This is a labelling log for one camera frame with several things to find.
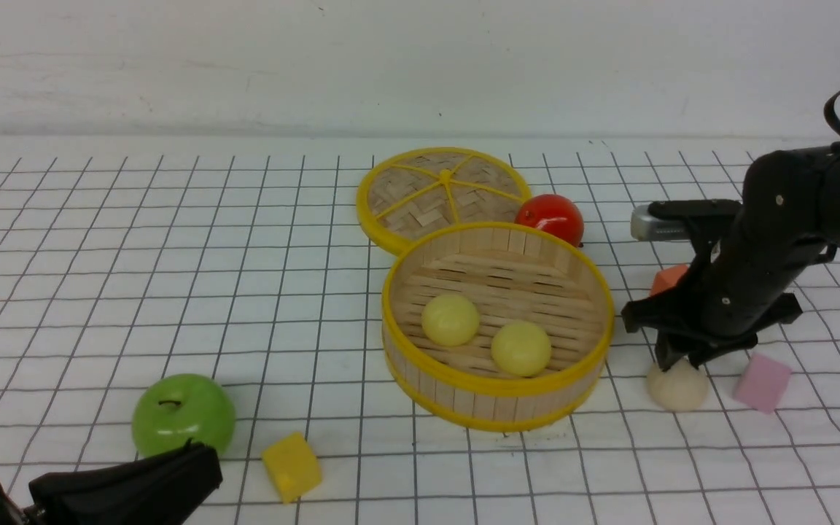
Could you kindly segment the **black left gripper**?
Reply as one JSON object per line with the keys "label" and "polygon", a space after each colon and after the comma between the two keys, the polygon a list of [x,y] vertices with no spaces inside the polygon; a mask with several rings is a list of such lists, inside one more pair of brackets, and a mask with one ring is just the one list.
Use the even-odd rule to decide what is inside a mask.
{"label": "black left gripper", "polygon": [[222,482],[217,452],[190,441],[140,461],[39,476],[28,516],[0,483],[0,524],[184,524]]}

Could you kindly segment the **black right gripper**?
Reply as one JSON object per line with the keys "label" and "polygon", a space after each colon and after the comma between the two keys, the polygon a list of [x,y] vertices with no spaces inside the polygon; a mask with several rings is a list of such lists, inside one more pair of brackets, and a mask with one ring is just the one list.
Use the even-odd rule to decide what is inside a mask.
{"label": "black right gripper", "polygon": [[657,331],[656,363],[668,372],[689,359],[693,367],[752,349],[758,333],[802,316],[791,284],[804,271],[804,240],[763,237],[735,222],[715,244],[716,256],[696,258],[672,288],[621,309],[626,331]]}

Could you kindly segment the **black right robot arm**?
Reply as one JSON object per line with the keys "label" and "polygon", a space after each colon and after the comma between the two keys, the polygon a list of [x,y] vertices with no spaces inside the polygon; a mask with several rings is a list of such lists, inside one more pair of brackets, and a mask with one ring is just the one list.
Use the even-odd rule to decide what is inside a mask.
{"label": "black right robot arm", "polygon": [[621,309],[627,332],[657,332],[660,369],[752,349],[760,331],[802,315],[790,286],[840,250],[840,152],[764,154],[747,169],[740,200],[653,201],[634,210],[632,233],[687,239],[696,253],[674,286]]}

